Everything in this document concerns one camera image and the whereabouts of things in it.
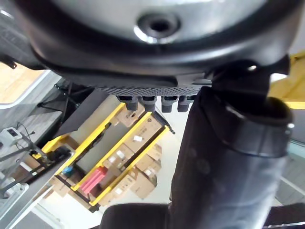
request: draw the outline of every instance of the wooden floor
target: wooden floor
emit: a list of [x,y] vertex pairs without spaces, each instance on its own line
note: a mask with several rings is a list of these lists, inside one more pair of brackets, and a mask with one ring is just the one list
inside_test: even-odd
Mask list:
[[0,104],[15,102],[42,74],[43,71],[34,71],[22,65],[11,69],[0,63]]
[[0,109],[0,130],[10,126],[16,126],[17,122],[24,121],[35,109],[36,105],[50,94],[50,91],[54,88],[54,84],[60,79],[60,76],[50,72],[18,105],[8,109]]

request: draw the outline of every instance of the yellow panel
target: yellow panel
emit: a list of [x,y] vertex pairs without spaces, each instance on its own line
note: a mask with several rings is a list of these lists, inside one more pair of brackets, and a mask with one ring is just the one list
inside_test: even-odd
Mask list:
[[163,131],[141,152],[134,161],[94,200],[89,202],[95,206],[107,193],[109,193],[127,174],[128,172],[142,159],[145,154],[169,131],[167,126],[164,126]]
[[100,166],[103,162],[151,115],[151,112],[147,112],[128,132],[124,137],[114,145],[114,147],[109,150],[109,152],[90,170],[90,172],[74,187],[71,189],[76,191],[80,186],[91,176],[91,174]]
[[268,96],[283,100],[292,109],[305,107],[305,52],[291,56],[290,76],[271,84]]
[[71,165],[75,159],[93,142],[96,137],[105,129],[105,126],[110,122],[110,120],[125,106],[124,103],[120,103],[114,111],[80,144],[80,146],[75,150],[74,155],[64,163],[59,170],[56,172],[58,175],[65,167]]
[[[57,138],[47,142],[47,144],[44,145],[44,147],[41,149],[44,153],[49,153],[50,151],[54,150],[53,147],[61,140],[63,140],[65,137],[67,137],[68,135],[61,135],[61,136],[58,136]],[[39,159],[41,158],[41,155],[40,154],[33,154],[32,155],[33,158],[35,159]]]

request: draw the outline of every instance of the small white sticker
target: small white sticker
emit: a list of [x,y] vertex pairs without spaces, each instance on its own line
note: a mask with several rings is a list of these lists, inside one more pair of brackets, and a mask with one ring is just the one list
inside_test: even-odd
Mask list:
[[114,156],[110,157],[110,158],[109,158],[110,163],[113,163],[113,162],[115,161],[115,159],[116,159],[116,158],[115,158]]
[[120,189],[120,188],[117,188],[117,189],[115,190],[115,193],[118,194],[118,195],[120,195],[122,192],[123,192],[123,190]]
[[125,155],[124,155],[124,153],[121,150],[117,151],[116,155],[119,156],[121,159],[125,158]]
[[150,176],[150,175],[152,174],[152,172],[151,172],[149,169],[147,169],[147,170],[145,171],[145,173],[146,173],[146,175],[148,175],[148,176]]
[[143,138],[141,136],[137,136],[137,135],[135,135],[133,137],[133,139],[134,139],[134,141],[137,141],[137,142],[141,142],[143,140]]

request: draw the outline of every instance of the metal rod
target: metal rod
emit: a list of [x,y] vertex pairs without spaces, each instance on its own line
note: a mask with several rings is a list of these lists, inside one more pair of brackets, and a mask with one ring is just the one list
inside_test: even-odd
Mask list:
[[41,169],[43,166],[40,165],[37,168],[33,169],[32,171],[29,172],[28,175],[23,176],[22,178],[15,180],[13,182],[11,182],[10,184],[8,184],[7,186],[5,186],[4,188],[0,189],[0,192],[5,193],[7,190],[9,190],[10,188],[14,187],[16,184],[18,183],[25,183],[25,181],[27,180],[27,178],[32,175],[32,173],[37,172],[39,169]]
[[24,148],[22,148],[22,149],[19,149],[19,150],[13,152],[13,153],[10,153],[10,154],[8,154],[8,155],[5,155],[5,156],[3,156],[3,157],[0,157],[0,162],[5,161],[5,160],[7,160],[7,159],[9,159],[9,158],[11,158],[11,157],[13,157],[13,156],[16,156],[16,155],[18,155],[18,154],[20,154],[20,153],[22,153],[22,152],[24,152],[24,151],[28,151],[28,150],[30,150],[30,149],[31,149],[30,146],[24,147]]

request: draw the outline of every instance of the shelving unit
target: shelving unit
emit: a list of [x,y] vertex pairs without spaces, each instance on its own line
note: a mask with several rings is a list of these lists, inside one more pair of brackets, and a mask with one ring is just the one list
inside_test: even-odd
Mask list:
[[[56,172],[56,177],[66,186],[68,186],[77,196],[79,196],[84,202],[89,204],[91,208],[89,209],[91,212],[94,212],[99,209],[99,201],[109,193],[128,173],[129,171],[143,158],[143,156],[158,142],[162,136],[171,130],[170,126],[167,124],[166,120],[164,120],[159,114],[146,112],[142,114],[139,120],[133,124],[133,126],[127,131],[127,133],[96,163],[96,165],[74,186],[67,182],[62,176],[61,172],[67,166],[73,164],[75,160],[82,155],[83,152],[86,151],[86,148],[97,138],[99,135],[107,128],[108,123],[118,114],[125,104],[119,104],[103,121],[102,123],[76,148],[74,155],[60,167],[60,169]],[[103,162],[107,160],[126,139],[128,139],[141,124],[147,120],[149,117],[154,117],[161,125],[162,128],[154,134],[154,136],[136,153],[135,157],[132,157],[132,161],[128,161],[126,164],[126,168],[122,171],[122,173],[116,177],[116,179],[111,182],[107,187],[103,187],[102,192],[96,198],[89,198],[89,196],[85,196],[78,189],[81,187],[84,182],[93,174],[93,172],[99,167],[103,166]],[[51,141],[49,141],[43,148],[43,152],[46,154],[56,149],[58,143],[67,138],[68,135],[59,136]],[[39,159],[40,155],[33,155],[35,159]]]

